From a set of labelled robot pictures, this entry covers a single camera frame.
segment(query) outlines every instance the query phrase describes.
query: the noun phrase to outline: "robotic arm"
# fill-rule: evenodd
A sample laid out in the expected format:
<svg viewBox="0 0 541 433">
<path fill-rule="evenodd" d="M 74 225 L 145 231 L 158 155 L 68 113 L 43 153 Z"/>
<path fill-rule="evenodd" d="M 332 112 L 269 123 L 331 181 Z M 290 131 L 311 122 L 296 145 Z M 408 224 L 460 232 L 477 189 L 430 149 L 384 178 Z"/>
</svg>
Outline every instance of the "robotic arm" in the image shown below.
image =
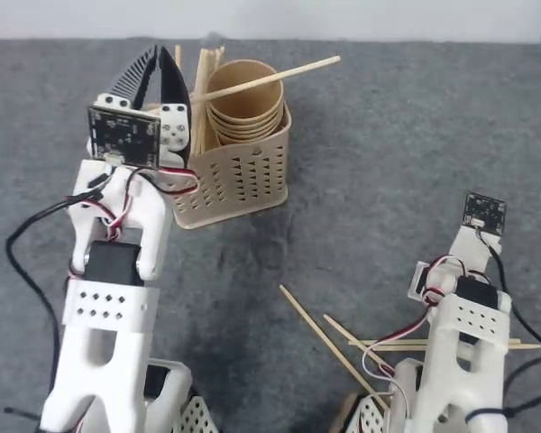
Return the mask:
<svg viewBox="0 0 541 433">
<path fill-rule="evenodd" d="M 469 194 L 449 254 L 417 264 L 408 296 L 428 305 L 425 362 L 400 362 L 390 409 L 383 416 L 364 399 L 347 432 L 507 432 L 500 414 L 469 419 L 482 408 L 502 409 L 511 299 L 484 271 L 491 257 L 486 244 L 500 252 L 504 219 L 503 202 Z"/>
<path fill-rule="evenodd" d="M 157 60 L 160 108 L 141 111 Z M 41 415 L 47 432 L 175 433 L 193 422 L 216 432 L 195 397 L 183 416 L 192 377 L 181 363 L 150 359 L 160 276 L 173 218 L 172 196 L 197 189 L 185 170 L 190 103 L 168 51 L 152 47 L 88 109 L 92 157 L 82 161 L 69 207 L 76 232 L 56 381 Z M 140 244 L 119 242 L 126 229 Z M 112 358 L 102 354 L 115 335 Z"/>
</svg>

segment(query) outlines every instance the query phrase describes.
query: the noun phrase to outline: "circuit board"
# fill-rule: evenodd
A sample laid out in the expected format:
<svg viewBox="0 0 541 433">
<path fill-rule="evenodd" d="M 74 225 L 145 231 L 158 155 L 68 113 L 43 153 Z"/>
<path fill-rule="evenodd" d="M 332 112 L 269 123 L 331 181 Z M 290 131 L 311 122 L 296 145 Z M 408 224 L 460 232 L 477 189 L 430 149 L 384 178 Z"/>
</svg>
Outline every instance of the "circuit board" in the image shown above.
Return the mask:
<svg viewBox="0 0 541 433">
<path fill-rule="evenodd" d="M 505 212 L 504 201 L 470 192 L 465 200 L 463 226 L 479 228 L 492 235 L 503 235 Z"/>
<path fill-rule="evenodd" d="M 91 106 L 88 109 L 88 125 L 93 158 L 135 167 L 158 168 L 159 118 Z"/>
</svg>

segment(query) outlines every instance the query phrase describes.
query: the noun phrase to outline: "white wall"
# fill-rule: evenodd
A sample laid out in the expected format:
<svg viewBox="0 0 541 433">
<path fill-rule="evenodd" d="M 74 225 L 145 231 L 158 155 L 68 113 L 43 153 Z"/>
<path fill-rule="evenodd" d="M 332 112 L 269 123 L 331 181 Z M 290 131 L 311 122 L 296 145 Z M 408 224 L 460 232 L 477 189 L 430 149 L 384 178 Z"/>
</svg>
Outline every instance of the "white wall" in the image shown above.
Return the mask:
<svg viewBox="0 0 541 433">
<path fill-rule="evenodd" d="M 541 41 L 541 0 L 0 0 L 0 38 Z"/>
</svg>

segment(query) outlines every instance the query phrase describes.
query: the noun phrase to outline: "beige plastic basket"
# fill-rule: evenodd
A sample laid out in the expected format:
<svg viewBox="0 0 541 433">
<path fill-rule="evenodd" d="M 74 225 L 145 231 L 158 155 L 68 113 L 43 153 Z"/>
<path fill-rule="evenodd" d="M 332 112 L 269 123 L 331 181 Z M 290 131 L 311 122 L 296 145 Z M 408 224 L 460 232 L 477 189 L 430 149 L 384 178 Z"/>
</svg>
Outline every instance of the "beige plastic basket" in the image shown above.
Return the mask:
<svg viewBox="0 0 541 433">
<path fill-rule="evenodd" d="M 289 109 L 280 129 L 258 142 L 227 144 L 192 157 L 200 189 L 175 199 L 174 216 L 191 229 L 283 203 L 288 196 Z"/>
</svg>

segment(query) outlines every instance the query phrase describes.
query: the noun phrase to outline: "gray floor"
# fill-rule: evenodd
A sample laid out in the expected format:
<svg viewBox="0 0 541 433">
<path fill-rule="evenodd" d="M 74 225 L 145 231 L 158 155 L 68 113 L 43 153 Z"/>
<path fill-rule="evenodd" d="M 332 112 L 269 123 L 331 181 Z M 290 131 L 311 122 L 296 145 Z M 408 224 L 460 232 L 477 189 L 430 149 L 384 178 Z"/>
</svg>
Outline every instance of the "gray floor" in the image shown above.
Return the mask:
<svg viewBox="0 0 541 433">
<path fill-rule="evenodd" d="M 0 432 L 31 431 L 1 408 L 38 411 L 50 361 L 45 315 L 6 263 L 4 239 L 70 191 L 85 156 L 86 105 L 148 43 L 0 42 Z M 188 78 L 199 45 L 182 44 Z M 508 201 L 509 286 L 541 331 L 539 47 L 225 45 L 229 59 L 277 69 L 343 57 L 286 83 L 294 119 L 288 202 L 170 235 L 152 354 L 192 368 L 225 431 L 326 431 L 358 385 L 278 283 L 319 319 L 329 312 L 359 336 L 384 335 L 420 313 L 406 296 L 413 266 L 447 250 L 467 189 Z M 72 243 L 59 215 L 18 247 L 60 313 Z M 517 324 L 513 334 L 528 339 Z M 345 352 L 358 365 L 359 354 Z M 513 353 L 509 365 L 532 355 Z M 541 368 L 517 383 L 509 403 L 538 392 Z M 541 432 L 541 407 L 514 419 L 510 431 Z"/>
</svg>

